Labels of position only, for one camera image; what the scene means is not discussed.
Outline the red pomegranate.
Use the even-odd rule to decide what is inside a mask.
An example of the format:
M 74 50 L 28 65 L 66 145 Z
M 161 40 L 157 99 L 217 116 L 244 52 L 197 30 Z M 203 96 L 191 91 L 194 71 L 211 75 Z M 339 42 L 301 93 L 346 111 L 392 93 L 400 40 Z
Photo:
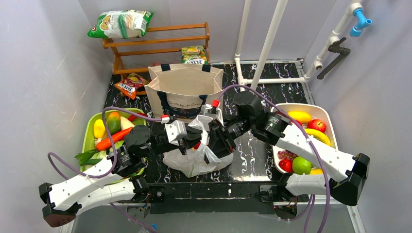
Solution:
M 198 150 L 200 145 L 201 145 L 201 142 L 198 142 L 192 149 L 193 150 Z

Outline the white plastic grocery bag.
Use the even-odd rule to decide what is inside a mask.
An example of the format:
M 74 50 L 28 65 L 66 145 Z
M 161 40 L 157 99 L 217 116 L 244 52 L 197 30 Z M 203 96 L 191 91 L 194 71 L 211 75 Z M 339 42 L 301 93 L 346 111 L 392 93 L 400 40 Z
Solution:
M 204 115 L 198 115 L 192 120 L 189 126 L 202 131 L 199 147 L 197 149 L 189 148 L 186 155 L 183 155 L 178 149 L 165 152 L 163 153 L 163 163 L 172 169 L 183 172 L 188 178 L 218 171 L 230 165 L 233 162 L 233 153 L 219 156 L 218 151 L 211 146 L 211 129 L 208 123 L 212 120 L 212 117 Z

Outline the orange red snack bag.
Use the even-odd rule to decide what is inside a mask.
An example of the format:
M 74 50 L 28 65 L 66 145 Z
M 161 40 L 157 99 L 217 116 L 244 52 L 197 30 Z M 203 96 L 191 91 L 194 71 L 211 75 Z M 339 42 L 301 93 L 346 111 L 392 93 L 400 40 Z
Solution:
M 144 78 L 137 73 L 129 74 L 125 79 L 114 84 L 121 94 L 134 100 L 136 96 L 146 95 L 145 85 L 149 84 L 151 79 Z

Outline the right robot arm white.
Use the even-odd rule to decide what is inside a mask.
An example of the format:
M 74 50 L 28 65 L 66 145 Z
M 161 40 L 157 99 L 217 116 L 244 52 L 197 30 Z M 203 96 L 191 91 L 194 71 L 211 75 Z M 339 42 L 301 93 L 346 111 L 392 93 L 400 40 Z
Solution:
M 369 156 L 344 153 L 311 138 L 285 113 L 265 111 L 259 98 L 250 92 L 237 93 L 234 101 L 238 111 L 234 119 L 226 124 L 214 119 L 208 124 L 208 146 L 217 157 L 232 153 L 236 147 L 234 140 L 251 131 L 258 140 L 293 152 L 323 171 L 318 176 L 286 173 L 265 192 L 267 201 L 300 195 L 331 195 L 342 204 L 358 204 L 369 173 Z

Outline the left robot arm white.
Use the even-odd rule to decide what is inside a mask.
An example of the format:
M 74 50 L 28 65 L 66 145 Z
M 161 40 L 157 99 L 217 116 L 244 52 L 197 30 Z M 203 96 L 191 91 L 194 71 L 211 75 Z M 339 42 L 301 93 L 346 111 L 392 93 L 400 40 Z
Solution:
M 40 185 L 39 195 L 45 203 L 44 220 L 51 227 L 60 227 L 100 205 L 163 193 L 163 188 L 149 185 L 143 177 L 132 177 L 132 173 L 145 168 L 144 159 L 149 156 L 175 149 L 186 154 L 206 139 L 207 133 L 179 120 L 161 124 L 160 128 L 154 134 L 149 127 L 137 125 L 124 137 L 122 146 L 82 174 L 58 184 Z

